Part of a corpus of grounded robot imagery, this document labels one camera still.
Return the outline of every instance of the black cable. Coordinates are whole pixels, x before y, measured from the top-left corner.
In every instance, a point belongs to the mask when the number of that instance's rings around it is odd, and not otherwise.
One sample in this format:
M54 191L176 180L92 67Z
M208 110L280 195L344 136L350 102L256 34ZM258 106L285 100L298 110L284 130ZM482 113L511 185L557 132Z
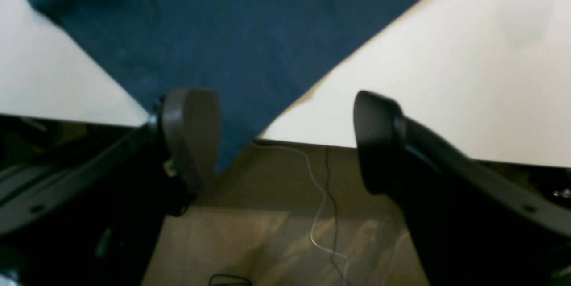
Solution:
M240 282L222 282L220 284L212 284L214 278L219 278L219 277L234 278L240 280ZM213 274L212 276L210 276L210 279L208 280L208 286L253 286L253 284L251 280L245 277L235 276L233 274Z
M329 150L330 150L329 146L326 147L326 150L325 150L325 168L327 170L327 176L325 179L325 191L327 192L329 199L331 199L331 202L333 203L333 214L334 214L334 218L335 218L335 234L333 237L333 247L331 248L333 253L331 254L330 261L331 261L331 264L333 264L333 266L335 267L335 269L339 273L339 276L341 276L341 280L343 280L343 282L346 282L347 285L353 286L347 279L345 279L345 276L343 276L343 272L341 272L341 269L339 268L339 266L337 266L337 264L334 260L335 253L337 253L337 237L339 236L339 218L338 218L338 214L337 214L337 201L335 200L335 198L331 194L331 190L329 189L329 182L330 182L330 178L331 178L331 170L329 169Z

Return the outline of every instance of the floor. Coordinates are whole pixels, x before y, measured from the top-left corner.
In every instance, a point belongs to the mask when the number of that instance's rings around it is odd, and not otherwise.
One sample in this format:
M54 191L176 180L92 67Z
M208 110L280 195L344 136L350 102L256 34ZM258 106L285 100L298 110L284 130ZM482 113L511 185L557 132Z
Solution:
M317 182L327 177L326 148L306 153ZM331 193L339 207L337 251L349 259L353 286L427 286L398 206L361 183L355 150L330 148ZM208 285L236 274L254 286L342 285L331 255L312 245L310 230L322 192L302 154L249 146L182 217L167 217L143 286ZM335 221L327 200L314 239L332 247ZM343 270L344 261L337 257Z

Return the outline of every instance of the white table surface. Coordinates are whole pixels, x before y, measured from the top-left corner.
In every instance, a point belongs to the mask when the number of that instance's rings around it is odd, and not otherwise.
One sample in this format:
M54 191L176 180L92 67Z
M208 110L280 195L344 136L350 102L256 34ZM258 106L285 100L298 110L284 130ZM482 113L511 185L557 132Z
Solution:
M472 158L571 166L571 0L422 0L261 137L355 146L361 89L397 99ZM0 113L133 126L147 117L25 0L0 0Z

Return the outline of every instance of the screw hole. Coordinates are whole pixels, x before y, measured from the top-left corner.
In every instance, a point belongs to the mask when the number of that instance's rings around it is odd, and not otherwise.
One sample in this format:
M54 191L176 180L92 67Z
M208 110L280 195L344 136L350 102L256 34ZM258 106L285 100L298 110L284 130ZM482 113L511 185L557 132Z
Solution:
M524 211L527 211L528 213L536 213L537 209L534 206L530 206L530 205L523 205L523 209Z
M34 207L30 208L30 212L31 213L39 213L41 211L43 211L43 209L45 209L46 207L44 205L35 205Z

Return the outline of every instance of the blue cloth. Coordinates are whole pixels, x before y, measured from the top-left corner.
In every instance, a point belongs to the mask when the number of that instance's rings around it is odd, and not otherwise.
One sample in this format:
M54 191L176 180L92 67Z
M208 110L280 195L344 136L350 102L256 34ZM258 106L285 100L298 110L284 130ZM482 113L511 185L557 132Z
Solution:
M222 170L418 0L28 1L147 109L176 87L216 89Z

